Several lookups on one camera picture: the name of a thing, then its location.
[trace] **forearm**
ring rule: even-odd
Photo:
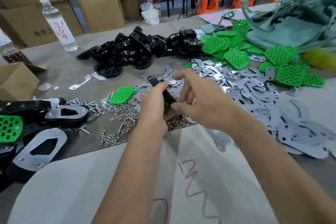
[[[336,204],[270,136],[262,123],[242,113],[230,136],[260,183],[279,223],[336,223]]]
[[[158,126],[139,121],[92,224],[148,222],[163,135]]]

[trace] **red handwriting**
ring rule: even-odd
[[[193,162],[193,165],[190,168],[190,170],[188,171],[188,173],[186,174],[186,176],[184,177],[185,179],[189,179],[191,177],[191,180],[190,180],[190,182],[187,186],[187,189],[185,190],[185,195],[187,197],[193,197],[193,196],[196,196],[198,194],[204,193],[204,201],[203,201],[203,207],[202,207],[202,214],[203,214],[204,218],[206,218],[206,219],[218,219],[218,223],[221,224],[222,221],[221,221],[221,218],[218,215],[213,215],[213,216],[205,215],[205,204],[206,204],[206,201],[207,201],[207,192],[206,191],[199,191],[199,192],[196,192],[196,193],[193,193],[193,194],[189,194],[189,188],[191,186],[191,183],[193,182],[193,180],[195,179],[195,177],[197,175],[197,171],[196,170],[193,171],[193,169],[196,165],[196,160],[189,159],[189,160],[183,161],[182,164],[187,163],[187,162]],[[178,163],[178,165],[180,166],[180,170],[181,170],[182,174],[184,174],[181,164]]]
[[[165,220],[164,220],[163,224],[167,224],[167,222],[168,222],[168,210],[169,210],[167,200],[164,199],[164,198],[156,198],[156,199],[154,199],[154,202],[155,201],[164,201],[165,207],[166,207],[166,214],[165,214]]]

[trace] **bottle label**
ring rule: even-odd
[[[51,26],[61,44],[71,44],[75,41],[63,17],[57,19],[47,19],[47,22]]]
[[[0,46],[8,44],[10,42],[11,39],[0,28]]]

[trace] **human arm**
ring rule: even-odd
[[[148,223],[162,138],[168,129],[163,120],[162,96],[167,86],[167,82],[159,83],[141,96],[138,124],[128,139],[115,175],[91,224]]]
[[[239,146],[280,224],[336,223],[336,203],[270,136],[266,127],[232,101],[212,79],[191,69],[172,109],[207,128],[227,133]]]

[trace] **plastic bottle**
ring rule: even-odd
[[[43,5],[42,14],[47,20],[55,35],[67,52],[77,50],[78,44],[74,39],[69,27],[65,23],[60,11],[53,7],[49,0],[39,0]]]
[[[13,45],[12,40],[0,29],[0,55],[8,63],[24,62],[31,64],[31,61]]]

